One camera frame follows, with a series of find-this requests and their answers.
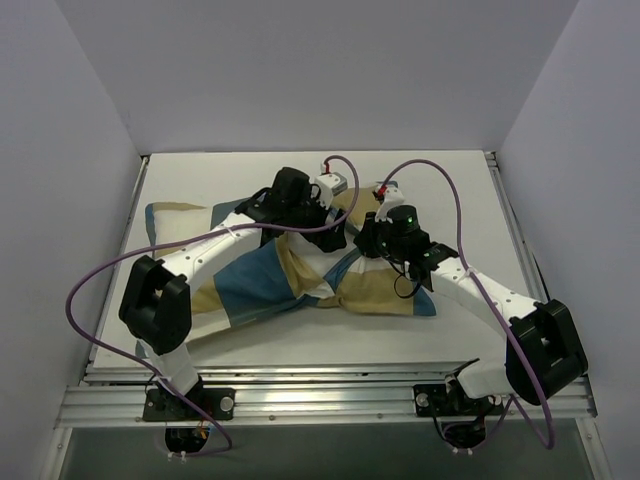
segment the white wall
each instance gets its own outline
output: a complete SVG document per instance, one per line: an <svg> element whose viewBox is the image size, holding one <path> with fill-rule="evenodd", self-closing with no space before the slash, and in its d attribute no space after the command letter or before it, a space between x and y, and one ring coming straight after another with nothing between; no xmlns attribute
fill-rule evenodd
<svg viewBox="0 0 640 480"><path fill-rule="evenodd" d="M88 350L72 283L119 245L140 159L52 0L0 7L0 478L36 478ZM95 326L106 278L77 303Z"/></svg>
<svg viewBox="0 0 640 480"><path fill-rule="evenodd" d="M590 360L616 479L638 478L640 2L581 0L500 152L551 293Z"/></svg>
<svg viewBox="0 0 640 480"><path fill-rule="evenodd" d="M496 149L576 0L57 0L143 152Z"/></svg>

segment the metal frame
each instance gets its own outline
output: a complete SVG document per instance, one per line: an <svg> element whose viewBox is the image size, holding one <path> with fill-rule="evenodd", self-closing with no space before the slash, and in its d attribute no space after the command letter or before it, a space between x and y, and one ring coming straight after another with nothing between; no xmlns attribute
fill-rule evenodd
<svg viewBox="0 0 640 480"><path fill-rule="evenodd" d="M545 288L535 259L507 200L495 153L485 156L529 294L545 299ZM143 158L121 250L129 235L147 165L148 158ZM106 301L111 295L112 287ZM104 321L103 314L99 332ZM67 389L41 478L58 478L74 428L159 428L166 425L141 421L144 385L149 380L144 369L95 369L92 366L94 354L95 350L92 350L82 385ZM442 383L444 374L457 366L447 362L266 368L221 366L201 368L199 373L207 384L236 389L234 419L227 424L233 428L235 425L424 422L425 419L415 415L413 385ZM611 478L595 429L596 410L588 378L576 380L549 403L555 417L576 419L594 477ZM539 408L526 402L523 404L533 418L542 418ZM509 413L508 420L521 419L516 411Z"/></svg>

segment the gray wall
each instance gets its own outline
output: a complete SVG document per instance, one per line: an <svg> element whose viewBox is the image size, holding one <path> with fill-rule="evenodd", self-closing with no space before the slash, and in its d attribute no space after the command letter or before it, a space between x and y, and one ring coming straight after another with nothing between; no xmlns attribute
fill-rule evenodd
<svg viewBox="0 0 640 480"><path fill-rule="evenodd" d="M581 0L502 148L514 209L591 361L615 478L638 478L640 2Z"/></svg>
<svg viewBox="0 0 640 480"><path fill-rule="evenodd" d="M576 0L58 0L143 152L495 149Z"/></svg>
<svg viewBox="0 0 640 480"><path fill-rule="evenodd" d="M0 478L32 479L88 350L64 298L115 253L139 158L53 1L2 2L0 71ZM88 329L106 281L77 302Z"/></svg>

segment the screw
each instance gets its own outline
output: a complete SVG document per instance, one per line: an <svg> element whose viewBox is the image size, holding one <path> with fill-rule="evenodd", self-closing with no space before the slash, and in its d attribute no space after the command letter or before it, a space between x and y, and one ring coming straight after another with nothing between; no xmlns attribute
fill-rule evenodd
<svg viewBox="0 0 640 480"><path fill-rule="evenodd" d="M234 402L233 398L231 397L223 397L222 400L220 400L220 410L222 410L223 412L230 412L233 408L233 405Z"/></svg>
<svg viewBox="0 0 640 480"><path fill-rule="evenodd" d="M416 395L416 405L419 407L428 407L429 406L429 397L426 393L419 393Z"/></svg>

